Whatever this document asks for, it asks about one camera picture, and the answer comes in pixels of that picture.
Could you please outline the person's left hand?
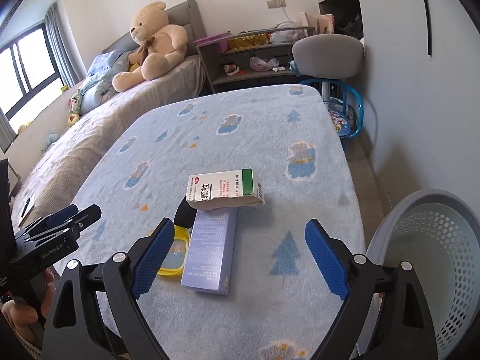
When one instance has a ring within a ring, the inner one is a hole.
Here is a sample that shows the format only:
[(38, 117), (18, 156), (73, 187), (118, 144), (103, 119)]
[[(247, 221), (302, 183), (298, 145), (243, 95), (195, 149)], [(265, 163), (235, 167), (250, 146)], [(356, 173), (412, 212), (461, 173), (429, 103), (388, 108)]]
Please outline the person's left hand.
[[(55, 275), (48, 268), (44, 271), (44, 278), (46, 291), (41, 301), (41, 315), (47, 318), (55, 295)], [(18, 337), (37, 348), (42, 347), (42, 339), (32, 330), (32, 326), (38, 321), (38, 313), (33, 307), (9, 301), (2, 307), (1, 312)]]

